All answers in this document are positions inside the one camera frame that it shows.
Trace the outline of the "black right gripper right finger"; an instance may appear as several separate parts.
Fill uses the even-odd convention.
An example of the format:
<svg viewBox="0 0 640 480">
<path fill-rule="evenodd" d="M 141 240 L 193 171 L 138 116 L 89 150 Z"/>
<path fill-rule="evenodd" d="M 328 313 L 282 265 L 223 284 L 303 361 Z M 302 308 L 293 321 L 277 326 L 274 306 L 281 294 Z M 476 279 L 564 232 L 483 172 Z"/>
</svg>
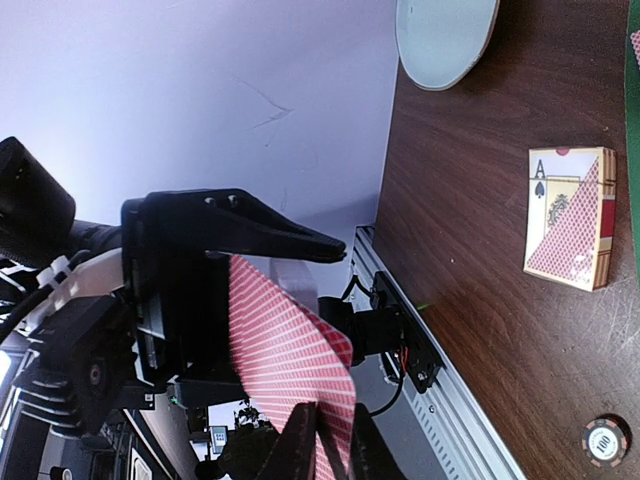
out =
<svg viewBox="0 0 640 480">
<path fill-rule="evenodd" d="M 355 407 L 349 478 L 407 480 L 362 403 Z"/>
</svg>

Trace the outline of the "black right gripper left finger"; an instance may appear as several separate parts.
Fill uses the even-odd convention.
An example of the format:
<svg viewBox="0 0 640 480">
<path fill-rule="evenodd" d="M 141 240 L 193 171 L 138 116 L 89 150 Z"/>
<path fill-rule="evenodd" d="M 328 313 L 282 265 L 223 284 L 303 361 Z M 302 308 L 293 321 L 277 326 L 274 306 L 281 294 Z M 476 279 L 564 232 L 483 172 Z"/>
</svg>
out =
<svg viewBox="0 0 640 480">
<path fill-rule="evenodd" d="M 316 456 L 316 404 L 300 403 L 280 431 L 242 426 L 219 460 L 231 479 L 313 479 Z"/>
</svg>

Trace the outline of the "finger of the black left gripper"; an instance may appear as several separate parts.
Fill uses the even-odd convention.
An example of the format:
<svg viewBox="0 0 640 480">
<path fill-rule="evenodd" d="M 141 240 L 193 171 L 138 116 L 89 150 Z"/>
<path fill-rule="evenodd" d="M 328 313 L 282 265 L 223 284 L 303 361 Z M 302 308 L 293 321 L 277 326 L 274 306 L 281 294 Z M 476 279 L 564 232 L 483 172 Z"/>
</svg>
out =
<svg viewBox="0 0 640 480">
<path fill-rule="evenodd" d="M 319 316 L 351 342 L 351 365 L 367 356 L 399 351 L 403 345 L 400 313 L 393 308 L 355 312 L 351 303 L 336 297 L 318 299 Z"/>
</svg>

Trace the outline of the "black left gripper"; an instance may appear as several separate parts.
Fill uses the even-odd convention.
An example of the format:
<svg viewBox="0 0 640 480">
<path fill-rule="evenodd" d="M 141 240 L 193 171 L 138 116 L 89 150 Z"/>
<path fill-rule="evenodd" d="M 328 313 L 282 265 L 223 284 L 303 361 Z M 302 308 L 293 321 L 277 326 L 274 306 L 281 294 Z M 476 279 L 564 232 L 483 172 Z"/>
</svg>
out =
<svg viewBox="0 0 640 480">
<path fill-rule="evenodd" d="M 337 263 L 346 244 L 241 189 L 150 193 L 122 207 L 125 287 L 136 312 L 141 378 L 181 405 L 246 393 L 231 364 L 233 254 Z"/>
</svg>

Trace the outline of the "red black chip stack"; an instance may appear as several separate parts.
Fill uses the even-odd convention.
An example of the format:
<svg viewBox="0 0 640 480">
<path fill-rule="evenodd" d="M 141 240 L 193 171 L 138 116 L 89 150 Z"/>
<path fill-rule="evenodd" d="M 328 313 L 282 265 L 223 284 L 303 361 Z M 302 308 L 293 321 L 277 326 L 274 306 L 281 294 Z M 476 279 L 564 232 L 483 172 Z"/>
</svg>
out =
<svg viewBox="0 0 640 480">
<path fill-rule="evenodd" d="M 603 415 L 587 423 L 582 431 L 582 450 L 598 468 L 616 468 L 626 457 L 632 443 L 628 423 L 614 414 Z"/>
</svg>

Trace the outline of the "red-backed playing card deck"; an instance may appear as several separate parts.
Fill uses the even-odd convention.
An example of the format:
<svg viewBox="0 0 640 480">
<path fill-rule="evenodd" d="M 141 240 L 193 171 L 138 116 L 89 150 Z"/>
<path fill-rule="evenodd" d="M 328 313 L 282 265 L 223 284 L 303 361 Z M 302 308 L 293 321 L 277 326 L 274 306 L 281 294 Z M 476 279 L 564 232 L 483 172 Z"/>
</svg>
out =
<svg viewBox="0 0 640 480">
<path fill-rule="evenodd" d="M 313 313 L 318 313 L 318 288 L 302 260 L 270 258 L 258 262 L 259 270 L 268 279 Z"/>
</svg>

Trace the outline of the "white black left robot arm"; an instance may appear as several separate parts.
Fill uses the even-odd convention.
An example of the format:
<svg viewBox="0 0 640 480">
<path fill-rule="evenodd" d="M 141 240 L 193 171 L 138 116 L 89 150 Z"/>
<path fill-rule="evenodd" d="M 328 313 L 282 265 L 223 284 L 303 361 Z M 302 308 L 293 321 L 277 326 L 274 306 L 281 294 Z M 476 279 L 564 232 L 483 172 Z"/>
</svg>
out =
<svg viewBox="0 0 640 480">
<path fill-rule="evenodd" d="M 131 386 L 179 406 L 242 398 L 277 439 L 260 479 L 399 479 L 350 369 L 402 350 L 388 314 L 324 319 L 286 278 L 345 244 L 239 190 L 155 192 L 117 226 L 79 221 L 73 198 L 16 138 L 1 144 L 1 334 L 25 335 L 20 412 L 64 438 L 98 433 Z"/>
</svg>

